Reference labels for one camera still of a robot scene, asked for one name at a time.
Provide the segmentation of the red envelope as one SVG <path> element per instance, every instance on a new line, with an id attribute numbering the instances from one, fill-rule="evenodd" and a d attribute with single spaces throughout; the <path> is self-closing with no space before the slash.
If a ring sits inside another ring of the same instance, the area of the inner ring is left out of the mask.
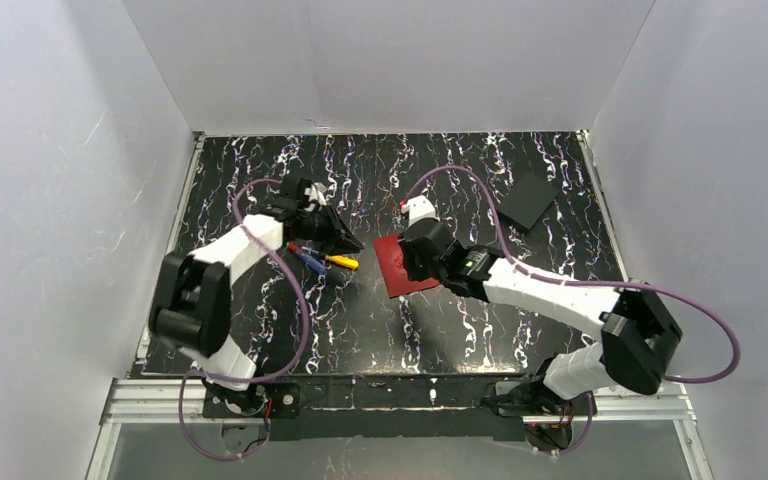
<path id="1" fill-rule="evenodd" d="M 413 281 L 403 265 L 403 252 L 396 233 L 377 238 L 373 242 L 376 258 L 390 298 L 397 298 L 432 289 L 440 285 L 433 279 Z"/>

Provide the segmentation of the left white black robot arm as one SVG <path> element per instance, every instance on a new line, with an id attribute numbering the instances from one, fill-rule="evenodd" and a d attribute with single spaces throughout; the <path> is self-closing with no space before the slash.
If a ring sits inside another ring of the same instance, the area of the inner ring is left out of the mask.
<path id="1" fill-rule="evenodd" d="M 262 258 L 271 258 L 297 296 L 301 333 L 307 336 L 310 309 L 279 249 L 296 240 L 314 242 L 325 254 L 357 254 L 364 248 L 326 200 L 322 184 L 293 176 L 276 184 L 277 191 L 258 201 L 249 214 L 234 204 L 237 223 L 219 239 L 187 254 L 167 254 L 151 302 L 151 335 L 196 362 L 197 376 L 234 392 L 287 375 L 301 357 L 296 353 L 277 372 L 257 375 L 255 362 L 230 333 L 236 281 Z"/>

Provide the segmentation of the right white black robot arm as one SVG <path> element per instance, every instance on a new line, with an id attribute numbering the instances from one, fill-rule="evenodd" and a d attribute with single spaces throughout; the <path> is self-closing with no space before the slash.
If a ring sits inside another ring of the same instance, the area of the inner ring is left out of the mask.
<path id="1" fill-rule="evenodd" d="M 546 360 L 522 387 L 526 400 L 567 401 L 612 386 L 658 392 L 682 331 L 655 293 L 576 287 L 560 276 L 540 281 L 497 249 L 462 245 L 433 218 L 417 221 L 397 241 L 412 281 L 434 279 L 457 296 L 523 308 L 592 338 L 586 347 Z"/>

